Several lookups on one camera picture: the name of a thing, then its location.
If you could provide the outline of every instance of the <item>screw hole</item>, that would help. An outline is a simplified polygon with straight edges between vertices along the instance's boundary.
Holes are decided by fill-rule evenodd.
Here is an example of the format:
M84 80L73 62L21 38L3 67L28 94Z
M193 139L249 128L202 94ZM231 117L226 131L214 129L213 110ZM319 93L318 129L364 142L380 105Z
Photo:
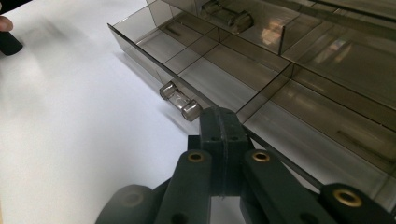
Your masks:
M189 161L199 162L203 160L204 160L204 155L202 155L201 153L194 152L189 155Z
M305 224L319 224L318 219L309 213L301 213L300 220Z
M177 213L172 216L172 224L187 224L189 219L182 213Z
M253 154L253 159L255 161L269 161L270 156L268 156L266 153L263 152L256 152Z
M338 202L349 207L360 207L362 204L361 198L349 189L337 189L333 195Z

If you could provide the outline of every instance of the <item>black object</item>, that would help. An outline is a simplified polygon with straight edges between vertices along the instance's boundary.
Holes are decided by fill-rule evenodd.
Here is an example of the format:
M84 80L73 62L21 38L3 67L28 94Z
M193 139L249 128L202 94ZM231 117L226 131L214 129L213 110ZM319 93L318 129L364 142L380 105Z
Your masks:
M18 53L23 45L10 32L0 32L0 51L5 55Z
M234 112L210 107L201 113L201 135L189 136L171 180L151 190L132 185L117 192L96 224L205 224L210 197L241 197L247 224L396 222L352 187L306 190L275 154L253 149Z
M31 0L1 0L1 13L6 13L30 1Z

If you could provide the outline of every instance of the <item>black plastic linkage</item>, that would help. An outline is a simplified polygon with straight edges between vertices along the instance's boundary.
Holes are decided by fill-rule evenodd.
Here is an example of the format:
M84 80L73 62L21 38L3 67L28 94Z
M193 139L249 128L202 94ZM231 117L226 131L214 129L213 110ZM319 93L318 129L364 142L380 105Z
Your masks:
M155 224L209 223L211 165L212 157L202 150L180 156Z
M243 168L270 223L336 223L274 154L250 150Z
M384 208L360 190L344 184L324 186L320 190L319 202L339 223L396 223Z

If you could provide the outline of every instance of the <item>white table surface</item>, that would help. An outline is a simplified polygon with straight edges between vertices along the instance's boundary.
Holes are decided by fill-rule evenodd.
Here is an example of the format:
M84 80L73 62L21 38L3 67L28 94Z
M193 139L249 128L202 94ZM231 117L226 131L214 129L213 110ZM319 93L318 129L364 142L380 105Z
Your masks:
M24 45L0 53L0 203L4 224L94 223L112 193L169 178L187 135L161 87L106 24L144 0L34 0L6 14ZM212 223L243 223L216 199Z

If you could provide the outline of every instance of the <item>smoked plastic organizer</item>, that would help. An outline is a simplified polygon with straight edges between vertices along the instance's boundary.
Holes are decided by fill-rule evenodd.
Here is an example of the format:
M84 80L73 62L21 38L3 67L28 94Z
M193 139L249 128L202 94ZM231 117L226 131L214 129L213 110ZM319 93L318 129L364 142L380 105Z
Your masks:
M234 111L248 134L318 188L396 204L396 5L157 0L109 25L194 120Z

